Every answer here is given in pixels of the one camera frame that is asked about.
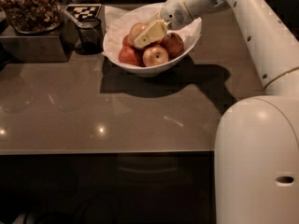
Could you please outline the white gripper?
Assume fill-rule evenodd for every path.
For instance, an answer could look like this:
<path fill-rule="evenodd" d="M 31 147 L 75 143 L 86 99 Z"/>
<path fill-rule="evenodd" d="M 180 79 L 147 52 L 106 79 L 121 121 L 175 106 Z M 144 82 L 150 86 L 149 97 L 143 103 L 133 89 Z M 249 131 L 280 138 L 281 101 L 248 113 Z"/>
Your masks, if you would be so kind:
<path fill-rule="evenodd" d="M 169 30 L 180 30 L 192 22 L 184 0 L 167 0 L 160 12 L 149 18 L 149 25 L 134 39 L 137 49 L 161 40 Z"/>

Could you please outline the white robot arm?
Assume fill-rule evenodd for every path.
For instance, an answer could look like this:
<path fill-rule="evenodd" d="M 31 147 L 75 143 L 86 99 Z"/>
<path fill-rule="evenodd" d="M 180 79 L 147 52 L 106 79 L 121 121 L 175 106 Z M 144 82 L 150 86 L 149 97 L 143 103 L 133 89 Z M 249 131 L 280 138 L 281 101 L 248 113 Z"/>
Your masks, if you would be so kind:
<path fill-rule="evenodd" d="M 214 149 L 217 224 L 299 224 L 299 42 L 264 0 L 167 0 L 135 40 L 230 7 L 265 94 L 232 105 Z"/>

